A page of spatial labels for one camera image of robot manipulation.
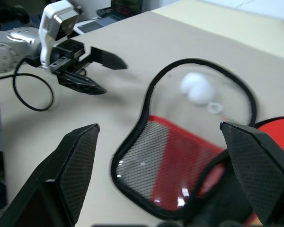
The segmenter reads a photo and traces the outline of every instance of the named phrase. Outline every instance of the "white ball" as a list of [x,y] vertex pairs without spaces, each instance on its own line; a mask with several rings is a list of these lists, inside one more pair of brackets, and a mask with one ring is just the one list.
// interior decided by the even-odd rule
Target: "white ball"
[[197,105],[207,105],[211,103],[215,97],[215,90],[210,83],[201,82],[194,86],[188,93],[190,102]]
[[181,93],[188,94],[190,89],[198,85],[201,82],[206,82],[206,77],[202,73],[190,72],[188,73],[181,82]]

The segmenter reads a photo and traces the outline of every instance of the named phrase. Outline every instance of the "laptop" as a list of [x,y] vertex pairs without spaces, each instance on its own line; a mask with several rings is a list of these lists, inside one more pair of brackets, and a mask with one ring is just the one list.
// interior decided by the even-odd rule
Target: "laptop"
[[142,13],[142,4],[143,0],[112,0],[110,13],[96,21],[85,21],[83,24],[78,23],[75,31],[79,34],[84,34],[140,14]]

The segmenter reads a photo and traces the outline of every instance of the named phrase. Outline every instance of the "laptop screen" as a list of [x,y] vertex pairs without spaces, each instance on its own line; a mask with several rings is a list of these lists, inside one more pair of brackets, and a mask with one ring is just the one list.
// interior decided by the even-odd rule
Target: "laptop screen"
[[142,13],[143,0],[112,0],[113,12],[131,17]]

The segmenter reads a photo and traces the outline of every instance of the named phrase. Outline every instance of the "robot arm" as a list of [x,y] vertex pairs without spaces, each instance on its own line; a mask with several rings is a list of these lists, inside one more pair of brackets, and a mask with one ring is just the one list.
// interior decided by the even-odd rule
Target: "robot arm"
[[84,68],[92,62],[113,70],[126,69],[127,65],[115,54],[95,47],[91,47],[91,53],[80,61],[85,54],[83,43],[66,39],[58,44],[72,32],[77,17],[74,7],[67,0],[61,0],[45,7],[39,30],[22,27],[0,31],[0,73],[15,69],[25,59],[28,64],[42,66],[56,75],[62,86],[88,95],[106,93],[86,74],[82,75]]

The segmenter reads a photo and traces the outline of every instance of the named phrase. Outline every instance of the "white ring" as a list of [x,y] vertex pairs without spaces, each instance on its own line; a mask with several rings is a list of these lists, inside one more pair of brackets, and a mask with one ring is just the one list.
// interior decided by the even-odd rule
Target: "white ring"
[[220,114],[223,112],[224,107],[220,103],[210,103],[207,106],[207,111],[211,114]]

